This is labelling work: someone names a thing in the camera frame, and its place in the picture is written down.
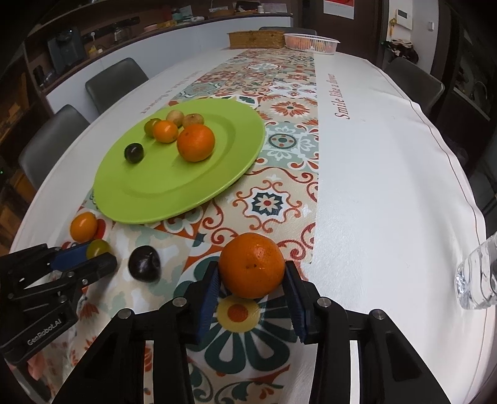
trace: plate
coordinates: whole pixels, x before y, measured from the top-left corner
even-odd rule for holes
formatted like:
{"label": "plate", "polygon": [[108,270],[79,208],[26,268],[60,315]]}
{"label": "plate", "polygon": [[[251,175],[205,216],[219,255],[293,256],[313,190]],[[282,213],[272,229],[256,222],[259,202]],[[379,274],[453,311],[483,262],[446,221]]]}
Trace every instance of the plate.
{"label": "plate", "polygon": [[[145,122],[165,119],[172,109],[204,116],[205,125],[216,137],[209,158],[189,163],[179,155],[176,142],[159,143],[145,134]],[[104,215],[121,223],[142,224],[177,216],[240,178],[259,155],[264,139],[264,123],[258,113],[238,101],[200,99],[161,109],[133,126],[107,152],[95,175],[95,201]],[[138,164],[124,159],[124,149],[133,142],[141,143],[145,150]]]}

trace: metal pin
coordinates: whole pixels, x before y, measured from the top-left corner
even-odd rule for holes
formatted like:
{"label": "metal pin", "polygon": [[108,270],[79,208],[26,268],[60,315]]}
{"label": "metal pin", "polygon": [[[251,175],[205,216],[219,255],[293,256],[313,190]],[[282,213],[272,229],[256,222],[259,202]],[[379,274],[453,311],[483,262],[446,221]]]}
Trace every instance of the metal pin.
{"label": "metal pin", "polygon": [[383,320],[384,318],[387,318],[387,314],[381,310],[380,308],[376,308],[374,309],[371,314],[373,315],[373,317],[377,320]]}
{"label": "metal pin", "polygon": [[183,307],[186,304],[186,299],[184,297],[175,298],[172,304],[176,307]]}
{"label": "metal pin", "polygon": [[117,312],[117,316],[123,320],[129,318],[129,316],[131,316],[131,310],[128,308],[122,308]]}
{"label": "metal pin", "polygon": [[328,298],[319,298],[318,299],[318,304],[321,307],[329,307],[329,306],[331,306],[331,300],[328,299]]}

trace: dark purple fruit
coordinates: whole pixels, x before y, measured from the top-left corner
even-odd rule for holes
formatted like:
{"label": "dark purple fruit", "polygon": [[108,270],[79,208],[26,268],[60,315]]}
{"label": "dark purple fruit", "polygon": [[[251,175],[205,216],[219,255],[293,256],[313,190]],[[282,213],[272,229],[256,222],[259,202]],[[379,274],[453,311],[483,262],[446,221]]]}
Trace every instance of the dark purple fruit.
{"label": "dark purple fruit", "polygon": [[143,146],[140,143],[131,143],[124,149],[124,158],[131,164],[139,163],[143,160]]}
{"label": "dark purple fruit", "polygon": [[135,248],[128,261],[129,273],[137,281],[154,282],[161,277],[161,260],[154,247]]}

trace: dark brown door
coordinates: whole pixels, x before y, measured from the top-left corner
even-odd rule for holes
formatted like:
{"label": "dark brown door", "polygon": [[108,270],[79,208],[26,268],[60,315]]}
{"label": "dark brown door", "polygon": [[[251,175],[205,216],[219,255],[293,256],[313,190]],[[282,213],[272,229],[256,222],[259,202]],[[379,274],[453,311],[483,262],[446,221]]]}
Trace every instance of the dark brown door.
{"label": "dark brown door", "polygon": [[310,0],[310,28],[340,41],[337,51],[376,62],[383,0],[354,0],[354,19],[323,13],[323,0]]}

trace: tile pattern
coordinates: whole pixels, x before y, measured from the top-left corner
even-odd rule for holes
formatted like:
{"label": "tile pattern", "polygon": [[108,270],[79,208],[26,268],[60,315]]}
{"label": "tile pattern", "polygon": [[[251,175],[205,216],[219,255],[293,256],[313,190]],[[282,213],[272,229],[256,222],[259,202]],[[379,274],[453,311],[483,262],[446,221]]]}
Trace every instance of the tile pattern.
{"label": "tile pattern", "polygon": [[[168,105],[207,97],[234,99],[259,113],[266,130],[260,155],[211,201],[157,223],[115,223],[100,213],[92,191],[88,193],[80,211],[97,215],[98,237],[111,244],[120,266],[113,277],[86,288],[78,306],[80,321],[45,350],[45,376],[54,393],[119,309],[150,311],[181,296],[238,234],[253,231],[270,237],[305,277],[302,267],[313,252],[319,170],[313,56],[288,49],[247,50],[186,87]],[[61,238],[63,248],[74,243],[68,231]],[[131,251],[145,244],[161,257],[157,283],[140,283],[127,269]],[[244,307],[241,317],[236,307]],[[201,345],[188,350],[196,402],[277,403],[296,341],[281,289],[258,300],[243,300],[222,289],[210,331]],[[148,342],[145,404],[154,400],[152,367],[153,345]]]}

